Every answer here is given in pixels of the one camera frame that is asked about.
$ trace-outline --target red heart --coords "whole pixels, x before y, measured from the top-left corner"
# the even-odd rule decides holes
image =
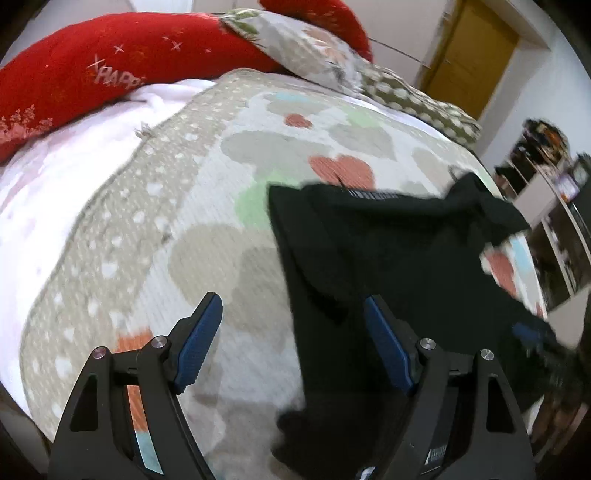
[[[311,128],[312,122],[310,122],[305,116],[299,113],[291,113],[285,117],[284,123],[289,127],[297,128]]]
[[[320,155],[308,159],[312,170],[326,183],[362,190],[375,190],[374,173],[363,160],[339,155],[336,160]]]

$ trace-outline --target red cushion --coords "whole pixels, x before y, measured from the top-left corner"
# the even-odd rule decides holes
[[[373,61],[368,36],[353,11],[341,0],[259,0],[269,10],[324,28],[349,44],[359,55]]]
[[[279,65],[207,14],[122,13],[70,25],[0,70],[0,163],[27,139],[145,83]]]

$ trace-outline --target door frame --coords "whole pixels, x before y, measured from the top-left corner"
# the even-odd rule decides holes
[[[456,0],[456,6],[453,9],[452,15],[443,28],[441,40],[437,46],[436,53],[433,56],[433,61],[431,62],[431,65],[427,67],[427,71],[421,80],[420,90],[423,92],[426,92],[431,85],[431,81],[435,77],[437,70],[445,58],[445,52],[452,41],[454,33],[456,32],[457,25],[460,21],[460,17],[462,16],[462,12],[464,11],[466,3],[467,0]]]

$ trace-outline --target bedspread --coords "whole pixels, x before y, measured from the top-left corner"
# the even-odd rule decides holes
[[[95,346],[138,348],[216,291],[224,320],[181,405],[214,472],[286,478],[270,455],[274,419],[301,400],[301,379],[267,184],[441,195],[450,168],[490,178],[459,145],[251,70],[226,75],[144,138],[79,215],[30,312],[21,372],[31,415],[53,438]],[[517,237],[484,253],[483,266],[535,311],[540,294],[524,245]],[[139,394],[130,397],[148,457]]]

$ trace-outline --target black cloth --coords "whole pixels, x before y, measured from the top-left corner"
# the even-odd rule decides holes
[[[507,350],[511,362],[527,363],[511,326],[549,329],[482,271],[485,244],[498,245],[528,224],[474,174],[444,199],[311,184],[271,186],[268,201],[306,396],[301,423],[309,430],[289,427],[275,454],[301,475],[344,478],[360,468],[384,421],[384,398],[391,403],[395,395],[365,330],[368,296],[380,294],[420,338],[451,352]],[[512,375],[522,371],[513,367]],[[325,440],[332,450],[320,446]],[[317,449],[301,450],[314,441]]]

